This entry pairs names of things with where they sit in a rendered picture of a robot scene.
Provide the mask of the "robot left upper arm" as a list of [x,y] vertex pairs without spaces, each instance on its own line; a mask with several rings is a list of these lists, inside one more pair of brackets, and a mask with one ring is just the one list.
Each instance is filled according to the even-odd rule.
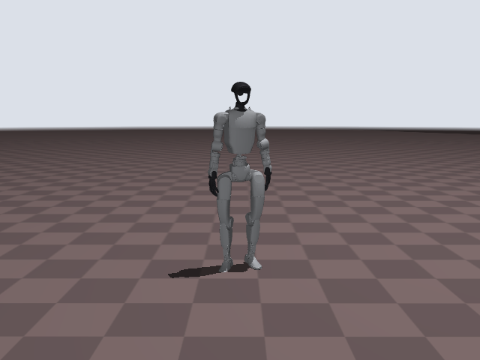
[[266,136],[266,117],[259,112],[256,113],[256,135],[257,135],[257,147],[259,149],[266,149],[269,147],[269,141],[265,138]]

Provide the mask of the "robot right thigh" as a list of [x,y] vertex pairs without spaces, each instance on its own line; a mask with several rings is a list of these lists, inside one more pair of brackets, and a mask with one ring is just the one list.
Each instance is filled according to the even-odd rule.
[[232,173],[223,172],[217,177],[217,211],[220,224],[226,224],[227,229],[233,228],[233,217],[230,217],[230,198],[232,190]]

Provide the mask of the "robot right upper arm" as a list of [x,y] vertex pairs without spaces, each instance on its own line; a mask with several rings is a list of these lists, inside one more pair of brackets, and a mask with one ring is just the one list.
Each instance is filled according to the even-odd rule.
[[212,151],[220,152],[223,148],[223,143],[221,142],[221,138],[223,136],[224,131],[224,124],[227,122],[228,119],[228,112],[218,112],[214,115],[214,130],[213,130],[213,147]]

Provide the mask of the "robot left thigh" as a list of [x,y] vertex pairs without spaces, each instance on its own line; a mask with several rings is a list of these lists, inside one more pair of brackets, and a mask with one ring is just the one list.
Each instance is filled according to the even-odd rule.
[[265,179],[260,171],[250,170],[250,212],[245,215],[248,225],[254,225],[263,211],[265,200]]

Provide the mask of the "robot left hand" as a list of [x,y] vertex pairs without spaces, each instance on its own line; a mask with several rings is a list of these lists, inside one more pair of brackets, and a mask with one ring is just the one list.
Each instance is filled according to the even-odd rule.
[[270,180],[271,180],[271,174],[272,174],[272,172],[270,172],[270,169],[269,169],[268,167],[266,167],[264,174],[266,175],[266,178],[265,178],[265,191],[267,191],[268,186],[269,186],[269,183],[270,183]]

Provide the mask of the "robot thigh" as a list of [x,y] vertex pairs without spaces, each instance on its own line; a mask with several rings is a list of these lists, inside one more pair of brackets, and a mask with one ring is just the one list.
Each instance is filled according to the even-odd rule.
[[233,217],[230,217],[230,198],[232,190],[232,173],[223,172],[217,177],[217,211],[220,224],[226,224],[227,229],[233,228]]
[[254,225],[263,211],[265,200],[265,179],[260,171],[250,170],[250,212],[245,215],[248,225]]

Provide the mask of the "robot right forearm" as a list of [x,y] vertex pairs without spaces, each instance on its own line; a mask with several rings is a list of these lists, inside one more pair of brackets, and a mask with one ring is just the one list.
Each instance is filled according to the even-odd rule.
[[218,174],[218,164],[219,164],[219,157],[220,157],[220,153],[218,153],[218,151],[212,151],[213,142],[211,144],[211,154],[210,154],[211,158],[210,158],[210,164],[209,164],[209,170],[208,170],[208,174],[210,176],[212,176],[213,171],[216,171]]

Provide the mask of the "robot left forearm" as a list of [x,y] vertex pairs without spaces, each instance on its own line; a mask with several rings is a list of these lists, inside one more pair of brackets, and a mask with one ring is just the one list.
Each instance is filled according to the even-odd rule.
[[270,169],[270,172],[272,171],[272,166],[271,166],[271,160],[269,156],[269,147],[261,149],[259,151],[262,157],[262,165],[264,166],[263,170],[265,172],[265,168],[268,167]]

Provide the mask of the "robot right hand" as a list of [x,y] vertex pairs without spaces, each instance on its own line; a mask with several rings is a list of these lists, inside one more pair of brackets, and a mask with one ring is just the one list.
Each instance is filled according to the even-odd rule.
[[216,182],[215,182],[215,179],[217,178],[217,172],[213,171],[211,173],[211,176],[208,175],[208,178],[209,178],[209,189],[211,193],[217,197],[218,195],[216,194],[216,191],[219,193],[219,190],[217,189]]

